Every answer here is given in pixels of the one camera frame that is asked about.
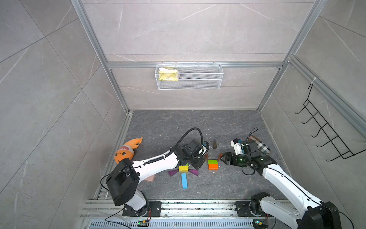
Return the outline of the yellow block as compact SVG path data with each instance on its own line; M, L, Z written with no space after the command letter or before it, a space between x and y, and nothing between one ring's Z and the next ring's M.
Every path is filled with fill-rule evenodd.
M181 173L189 172L189 167L188 168L185 168L185 167L180 166L179 167L179 172L181 172Z

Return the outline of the purple wedge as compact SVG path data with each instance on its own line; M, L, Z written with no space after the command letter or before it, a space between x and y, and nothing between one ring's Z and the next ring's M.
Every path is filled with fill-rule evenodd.
M174 176L175 174L177 174L179 172L179 170L178 169L176 169L176 170L171 170L171 171L168 171L168 174L169 174L169 176Z
M189 173L194 174L195 176L199 176L199 171L198 170L190 169Z

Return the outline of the orange block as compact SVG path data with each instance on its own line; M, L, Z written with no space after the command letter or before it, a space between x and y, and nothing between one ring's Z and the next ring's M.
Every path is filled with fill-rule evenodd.
M208 165L208 170L210 171L217 171L219 169L218 164L209 164Z

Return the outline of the light blue long block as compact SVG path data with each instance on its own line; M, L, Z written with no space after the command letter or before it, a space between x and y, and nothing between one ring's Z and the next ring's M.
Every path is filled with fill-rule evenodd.
M182 188L187 189L188 188L187 175L185 173L182 173L181 179L182 179Z

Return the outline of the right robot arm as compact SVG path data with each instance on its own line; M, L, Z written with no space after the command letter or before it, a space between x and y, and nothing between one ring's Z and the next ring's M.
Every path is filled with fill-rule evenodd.
M323 202L301 187L277 162L260 151L246 154L226 152L219 159L227 165L249 167L270 181L291 202L289 207L266 192L255 194L249 204L251 214L260 217L271 215L292 229L340 229L338 208L331 202Z

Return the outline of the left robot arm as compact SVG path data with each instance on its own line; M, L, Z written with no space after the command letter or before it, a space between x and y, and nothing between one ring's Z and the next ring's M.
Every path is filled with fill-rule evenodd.
M135 211L149 206L144 194L137 190L138 185L147 178L162 171L171 170L187 164L198 170L205 162L210 145L207 141L192 140L176 149L142 161L119 162L112 173L105 178L106 186L115 206L126 204Z

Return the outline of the plaid patterned pouch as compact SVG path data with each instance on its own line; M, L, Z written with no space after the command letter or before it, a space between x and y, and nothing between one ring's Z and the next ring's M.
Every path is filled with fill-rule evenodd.
M254 136L254 135L251 135L249 137L249 142L251 142L251 143L255 142L256 143L256 148L260 152L262 152L266 155L270 154L270 152L271 152L270 148L264 142L262 142L258 137Z

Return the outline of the pink rounded case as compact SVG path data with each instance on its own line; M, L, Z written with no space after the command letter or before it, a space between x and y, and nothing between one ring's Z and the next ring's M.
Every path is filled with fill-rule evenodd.
M154 182L154 180L155 180L155 176L156 176L156 175L149 176L149 177L147 177L147 178L145 179L145 181L146 181L146 182L150 182L150 183L151 183L151 182Z

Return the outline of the orange plush fish toy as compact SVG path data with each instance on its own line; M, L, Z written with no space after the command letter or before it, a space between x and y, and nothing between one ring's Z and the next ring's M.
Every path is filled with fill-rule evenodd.
M134 150L139 147L142 143L143 138L135 138L124 143L114 154L114 160L117 164L119 164L122 160L128 158L132 161L134 156Z

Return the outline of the yellow cloth in basket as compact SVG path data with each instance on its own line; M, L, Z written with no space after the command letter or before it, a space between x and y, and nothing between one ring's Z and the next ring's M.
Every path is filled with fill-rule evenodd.
M172 67L160 67L158 71L159 81L178 81L179 71Z

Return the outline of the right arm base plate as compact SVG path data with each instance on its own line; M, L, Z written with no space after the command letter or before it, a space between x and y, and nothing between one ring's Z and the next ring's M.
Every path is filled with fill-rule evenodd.
M250 207L251 201L236 201L235 202L235 210L239 217L254 217L254 214L251 211Z

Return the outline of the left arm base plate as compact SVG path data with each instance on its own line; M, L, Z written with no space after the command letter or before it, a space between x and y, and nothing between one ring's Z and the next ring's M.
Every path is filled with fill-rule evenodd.
M161 215L162 202L161 201L151 201L148 202L140 210L135 211L132 207L126 205L123 210L123 216L129 217L159 217Z

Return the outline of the metal front rail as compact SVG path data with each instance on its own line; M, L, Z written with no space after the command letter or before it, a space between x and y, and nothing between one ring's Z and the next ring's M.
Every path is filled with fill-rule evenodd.
M151 200L161 201L159 217L123 216L125 206L116 207L109 199L88 200L77 218L77 229L253 229L264 223L270 229L288 226L271 215L239 217L236 201L248 199Z

